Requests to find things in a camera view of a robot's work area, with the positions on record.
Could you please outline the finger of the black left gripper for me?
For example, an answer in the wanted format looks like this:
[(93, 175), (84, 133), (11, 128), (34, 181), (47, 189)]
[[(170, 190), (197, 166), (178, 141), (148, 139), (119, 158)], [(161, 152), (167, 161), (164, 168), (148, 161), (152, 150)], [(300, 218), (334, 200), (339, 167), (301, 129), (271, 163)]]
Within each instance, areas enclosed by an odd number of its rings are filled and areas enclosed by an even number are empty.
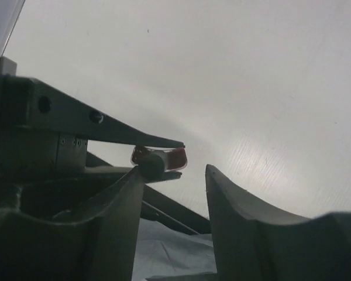
[(161, 182), (169, 180), (177, 180), (182, 176), (181, 172), (170, 171), (170, 172), (156, 172), (155, 170), (142, 170), (139, 166), (135, 167), (113, 167), (113, 166), (97, 166), (97, 167), (86, 167), (84, 174), (92, 176), (111, 176), (115, 179), (120, 179), (131, 170), (138, 170), (139, 174), (145, 179), (145, 182)]

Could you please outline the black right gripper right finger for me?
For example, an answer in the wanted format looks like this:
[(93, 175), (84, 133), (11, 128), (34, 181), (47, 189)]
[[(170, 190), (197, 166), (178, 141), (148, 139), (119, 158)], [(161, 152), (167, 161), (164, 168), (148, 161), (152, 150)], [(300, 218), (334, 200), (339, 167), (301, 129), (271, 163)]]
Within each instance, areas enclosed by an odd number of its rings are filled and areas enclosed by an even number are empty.
[(220, 280), (351, 280), (351, 213), (305, 218), (205, 168)]

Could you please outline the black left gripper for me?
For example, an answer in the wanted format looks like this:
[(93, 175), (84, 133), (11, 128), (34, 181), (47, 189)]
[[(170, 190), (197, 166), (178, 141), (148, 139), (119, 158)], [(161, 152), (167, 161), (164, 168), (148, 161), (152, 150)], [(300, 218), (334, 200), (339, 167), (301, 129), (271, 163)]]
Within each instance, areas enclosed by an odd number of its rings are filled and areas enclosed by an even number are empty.
[(0, 207), (63, 211), (87, 190), (88, 140), (183, 148), (37, 79), (0, 76)]

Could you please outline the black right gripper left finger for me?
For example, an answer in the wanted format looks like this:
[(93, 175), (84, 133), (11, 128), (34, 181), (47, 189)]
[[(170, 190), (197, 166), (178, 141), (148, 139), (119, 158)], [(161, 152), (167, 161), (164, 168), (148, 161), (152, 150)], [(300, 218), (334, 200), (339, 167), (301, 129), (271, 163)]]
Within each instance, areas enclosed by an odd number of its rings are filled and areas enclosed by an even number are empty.
[(143, 189), (135, 168), (0, 183), (0, 280), (131, 280)]

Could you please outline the red nail polish bottle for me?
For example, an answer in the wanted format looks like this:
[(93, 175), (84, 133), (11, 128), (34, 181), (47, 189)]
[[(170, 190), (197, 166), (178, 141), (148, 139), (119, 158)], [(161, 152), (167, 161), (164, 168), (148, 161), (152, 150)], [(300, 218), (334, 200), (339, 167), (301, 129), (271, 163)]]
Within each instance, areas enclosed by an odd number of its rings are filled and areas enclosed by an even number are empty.
[(185, 148), (153, 149), (144, 146), (135, 146), (131, 155), (131, 163), (138, 165), (140, 160), (149, 155), (161, 156), (167, 171), (182, 170), (188, 164)]

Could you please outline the nail polish brush cap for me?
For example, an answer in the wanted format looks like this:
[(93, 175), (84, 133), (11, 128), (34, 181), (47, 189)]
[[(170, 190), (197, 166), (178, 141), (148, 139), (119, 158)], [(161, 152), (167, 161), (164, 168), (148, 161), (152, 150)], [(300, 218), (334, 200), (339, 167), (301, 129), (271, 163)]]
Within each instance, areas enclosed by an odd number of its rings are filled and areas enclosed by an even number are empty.
[(148, 154), (138, 161), (138, 169), (145, 179), (152, 181), (163, 175), (165, 163), (161, 156)]

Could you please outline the grey sleeved forearm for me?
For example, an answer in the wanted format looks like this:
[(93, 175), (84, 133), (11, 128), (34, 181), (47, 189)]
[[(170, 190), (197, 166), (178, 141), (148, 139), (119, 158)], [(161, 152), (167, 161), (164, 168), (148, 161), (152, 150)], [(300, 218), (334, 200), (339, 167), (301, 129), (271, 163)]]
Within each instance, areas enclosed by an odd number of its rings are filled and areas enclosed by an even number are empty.
[(216, 273), (210, 234), (188, 235), (141, 219), (132, 280)]

